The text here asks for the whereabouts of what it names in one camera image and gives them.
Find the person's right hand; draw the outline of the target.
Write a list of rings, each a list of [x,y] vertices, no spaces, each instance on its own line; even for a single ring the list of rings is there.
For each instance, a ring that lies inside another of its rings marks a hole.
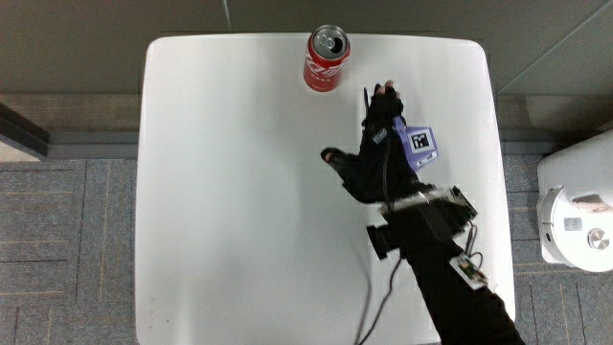
[[[392,81],[377,84],[361,122],[362,139],[357,154],[325,148],[322,159],[342,179],[343,187],[362,203],[386,202],[429,192],[435,187],[420,182],[410,169],[394,119],[403,103]]]

